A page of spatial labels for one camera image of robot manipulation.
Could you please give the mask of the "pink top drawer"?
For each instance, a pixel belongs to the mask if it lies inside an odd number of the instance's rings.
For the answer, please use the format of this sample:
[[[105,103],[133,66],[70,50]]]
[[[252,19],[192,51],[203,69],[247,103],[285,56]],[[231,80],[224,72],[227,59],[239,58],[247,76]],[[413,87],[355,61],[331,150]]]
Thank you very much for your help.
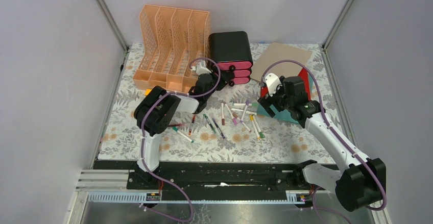
[[[250,69],[253,66],[251,61],[231,61],[231,62],[218,62],[218,67],[221,70],[235,71]]]

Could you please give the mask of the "red gel pen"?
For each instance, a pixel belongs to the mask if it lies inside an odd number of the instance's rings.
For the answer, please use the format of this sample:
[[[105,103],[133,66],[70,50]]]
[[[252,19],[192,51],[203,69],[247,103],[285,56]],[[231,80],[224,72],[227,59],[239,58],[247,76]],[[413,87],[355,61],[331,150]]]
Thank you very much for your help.
[[[190,125],[188,127],[188,136],[192,135],[193,125],[195,123],[195,120],[196,120],[196,115],[194,114],[193,117],[192,117],[191,123],[190,123]]]

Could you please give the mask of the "black drawer cabinet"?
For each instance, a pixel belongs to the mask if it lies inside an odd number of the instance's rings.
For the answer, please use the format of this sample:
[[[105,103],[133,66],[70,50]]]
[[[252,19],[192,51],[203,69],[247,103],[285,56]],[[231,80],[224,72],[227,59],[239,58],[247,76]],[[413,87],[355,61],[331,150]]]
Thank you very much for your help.
[[[245,31],[212,33],[208,41],[210,59],[217,63],[253,61],[248,34]]]

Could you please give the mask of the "purple gel pen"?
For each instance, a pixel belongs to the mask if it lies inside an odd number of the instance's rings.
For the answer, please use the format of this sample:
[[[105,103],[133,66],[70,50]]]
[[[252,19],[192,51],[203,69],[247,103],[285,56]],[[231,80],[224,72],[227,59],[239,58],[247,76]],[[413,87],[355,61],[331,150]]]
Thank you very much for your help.
[[[216,121],[214,118],[212,118],[212,121],[213,121],[213,123],[214,123],[216,129],[218,130],[219,134],[221,135],[221,137],[222,137],[223,139],[226,139],[226,136],[225,136],[224,133],[222,132],[221,128],[219,127],[219,125],[218,125],[218,123],[217,123],[217,121]]]

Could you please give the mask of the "maroon pen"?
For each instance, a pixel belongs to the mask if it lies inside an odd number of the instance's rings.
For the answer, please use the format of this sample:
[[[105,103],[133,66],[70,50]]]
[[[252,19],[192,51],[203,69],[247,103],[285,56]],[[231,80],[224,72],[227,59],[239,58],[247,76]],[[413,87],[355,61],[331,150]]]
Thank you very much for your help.
[[[183,127],[183,126],[186,126],[186,125],[187,125],[186,123],[177,123],[177,124],[168,125],[168,127]]]

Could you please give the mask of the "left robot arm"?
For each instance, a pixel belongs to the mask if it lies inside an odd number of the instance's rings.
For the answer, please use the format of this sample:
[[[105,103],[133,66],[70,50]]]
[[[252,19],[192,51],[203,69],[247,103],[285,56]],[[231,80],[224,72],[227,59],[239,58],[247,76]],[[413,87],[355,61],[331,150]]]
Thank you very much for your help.
[[[226,85],[234,85],[234,73],[231,71],[213,71],[200,74],[195,84],[186,89],[186,93],[169,92],[161,86],[155,86],[137,106],[134,118],[142,130],[138,167],[143,170],[139,182],[147,189],[158,184],[159,146],[161,134],[169,127],[176,112],[200,113],[207,105],[207,100]]]

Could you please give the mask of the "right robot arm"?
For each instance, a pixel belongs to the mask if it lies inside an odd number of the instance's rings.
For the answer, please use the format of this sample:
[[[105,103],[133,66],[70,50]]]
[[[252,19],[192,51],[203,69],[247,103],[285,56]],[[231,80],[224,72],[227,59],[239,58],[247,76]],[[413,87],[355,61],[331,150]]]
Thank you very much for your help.
[[[323,105],[310,100],[301,77],[276,76],[261,78],[266,93],[258,102],[274,117],[274,110],[289,111],[292,119],[312,134],[332,157],[338,169],[332,170],[315,160],[296,165],[293,183],[299,189],[310,185],[334,193],[347,211],[382,201],[386,204],[386,166],[379,158],[371,159],[356,148],[330,121]]]

